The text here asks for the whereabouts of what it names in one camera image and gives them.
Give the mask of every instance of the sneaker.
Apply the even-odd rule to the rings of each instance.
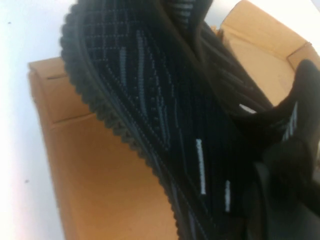
[[[146,158],[182,239],[239,239],[261,154],[214,95],[158,0],[79,0],[61,38],[82,100]]]
[[[238,122],[238,129],[263,152],[262,162],[254,164],[257,185],[249,239],[320,237],[319,92],[320,72],[303,60],[286,99]]]

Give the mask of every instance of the brown cardboard box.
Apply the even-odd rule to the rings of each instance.
[[[63,61],[29,66],[66,239],[178,239],[157,178],[81,102]]]
[[[320,69],[309,42],[249,1],[233,8],[218,33],[273,105],[288,95],[300,61],[310,59]]]

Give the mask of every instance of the textured sole edge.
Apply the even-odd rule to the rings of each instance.
[[[183,231],[178,223],[178,216],[176,215],[175,207],[170,200],[170,195],[164,187],[164,183],[160,179],[156,168],[152,167],[152,161],[147,158],[140,144],[130,133],[130,130],[126,127],[120,116],[117,114],[112,104],[105,98],[99,96],[99,90],[92,84],[88,73],[81,68],[80,55],[78,53],[76,43],[76,21],[79,13],[79,4],[84,0],[78,0],[78,3],[74,4],[70,8],[70,12],[65,17],[65,24],[62,26],[62,37],[60,39],[60,45],[62,47],[61,57],[65,63],[65,71],[69,74],[70,83],[75,86],[77,94],[81,95],[81,100],[89,106],[91,112],[96,114],[96,118],[99,121],[104,122],[104,126],[108,129],[112,129],[115,136],[121,137],[121,141],[128,144],[132,151],[136,151],[139,158],[145,160],[145,164],[152,169],[152,174],[158,179],[159,184],[163,187],[164,193],[167,196],[168,202],[171,205],[173,211],[173,217],[175,225],[177,227],[178,240],[186,240],[183,235]]]

